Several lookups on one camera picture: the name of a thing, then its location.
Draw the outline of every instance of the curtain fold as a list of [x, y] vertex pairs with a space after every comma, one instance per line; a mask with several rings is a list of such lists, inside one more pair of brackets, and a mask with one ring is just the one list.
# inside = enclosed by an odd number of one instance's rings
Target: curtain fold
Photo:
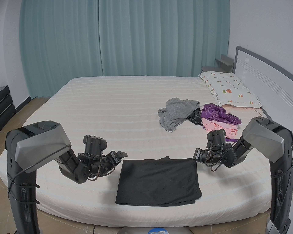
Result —
[[198, 76], [227, 54], [229, 0], [23, 0], [20, 46], [31, 97], [75, 77]]

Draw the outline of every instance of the robotic arm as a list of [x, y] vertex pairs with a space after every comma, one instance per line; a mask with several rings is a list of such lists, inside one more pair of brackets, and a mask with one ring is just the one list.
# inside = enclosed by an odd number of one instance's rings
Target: robotic arm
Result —
[[78, 184], [112, 173], [127, 154], [111, 151], [103, 155], [107, 142], [96, 136], [84, 137], [85, 152], [74, 154], [71, 142], [59, 123], [43, 121], [8, 132], [8, 197], [16, 234], [39, 234], [36, 204], [37, 169], [55, 160], [61, 173]]
[[208, 133], [207, 149], [197, 148], [193, 159], [215, 171], [222, 164], [233, 167], [243, 162], [247, 154], [256, 148], [270, 160], [271, 168], [272, 203], [266, 234], [287, 233], [291, 223], [288, 216], [293, 190], [292, 132], [267, 118], [256, 117], [233, 146], [226, 143], [225, 135], [223, 129]]

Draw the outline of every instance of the pink garment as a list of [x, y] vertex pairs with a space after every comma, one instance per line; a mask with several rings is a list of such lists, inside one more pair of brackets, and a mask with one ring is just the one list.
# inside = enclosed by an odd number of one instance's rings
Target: pink garment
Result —
[[208, 132], [224, 129], [226, 137], [229, 139], [234, 139], [234, 136], [237, 134], [237, 126], [233, 124], [217, 122], [215, 120], [210, 121], [205, 118], [202, 118], [202, 124]]

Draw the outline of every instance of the bed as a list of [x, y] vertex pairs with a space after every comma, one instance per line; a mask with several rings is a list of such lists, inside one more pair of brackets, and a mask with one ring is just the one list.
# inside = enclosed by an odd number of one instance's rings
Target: bed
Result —
[[[160, 126], [157, 111], [173, 97], [198, 100], [201, 105], [215, 103], [200, 78], [83, 77], [68, 82], [24, 125], [44, 120], [61, 123], [76, 154], [84, 152], [84, 135], [96, 135], [108, 142], [104, 153], [120, 150], [128, 153], [128, 159], [159, 159], [167, 155], [171, 159], [190, 158], [195, 148], [206, 147], [207, 132], [189, 121], [172, 133]], [[226, 109], [242, 120], [236, 138], [251, 118], [265, 116], [260, 109]], [[6, 158], [4, 151], [0, 157], [0, 177], [7, 184]], [[64, 177], [52, 161], [37, 172], [37, 208], [62, 218], [103, 226], [168, 227], [234, 221], [270, 207], [269, 161], [256, 149], [233, 168], [222, 166], [211, 172], [205, 165], [197, 164], [202, 197], [195, 204], [179, 207], [115, 204], [121, 166], [107, 177], [79, 185]]]

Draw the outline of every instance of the gray cloth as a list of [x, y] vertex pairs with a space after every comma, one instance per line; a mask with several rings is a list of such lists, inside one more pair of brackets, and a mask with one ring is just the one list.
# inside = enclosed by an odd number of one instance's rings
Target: gray cloth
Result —
[[171, 98], [166, 102], [166, 108], [159, 109], [159, 122], [165, 130], [172, 132], [175, 126], [183, 123], [199, 106], [199, 101]]

